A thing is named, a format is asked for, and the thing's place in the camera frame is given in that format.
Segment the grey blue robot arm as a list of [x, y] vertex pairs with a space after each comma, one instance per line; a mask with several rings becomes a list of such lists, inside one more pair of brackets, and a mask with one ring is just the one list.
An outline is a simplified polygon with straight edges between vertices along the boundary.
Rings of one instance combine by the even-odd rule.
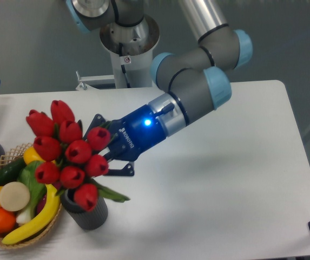
[[79, 77], [78, 85], [116, 88], [157, 86], [162, 95], [110, 123], [114, 136], [108, 161], [125, 161], [110, 176], [133, 176], [134, 162], [145, 151], [226, 103], [231, 95], [227, 70], [247, 63], [250, 37], [232, 30], [216, 1], [180, 1], [197, 41], [182, 55], [153, 56], [159, 27], [144, 13], [143, 1], [66, 1], [80, 31], [100, 31], [109, 52], [112, 75]]

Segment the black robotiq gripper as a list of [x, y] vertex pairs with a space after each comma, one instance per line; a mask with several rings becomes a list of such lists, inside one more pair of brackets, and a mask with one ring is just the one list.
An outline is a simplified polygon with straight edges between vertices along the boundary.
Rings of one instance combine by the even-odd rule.
[[[109, 143], [110, 153], [91, 156], [91, 176], [133, 177], [134, 162], [140, 154], [154, 147], [167, 136], [149, 105], [144, 105], [121, 119], [109, 121], [96, 114], [83, 139], [95, 127], [102, 127], [114, 136]], [[122, 168], [112, 168], [113, 160], [129, 161]]]

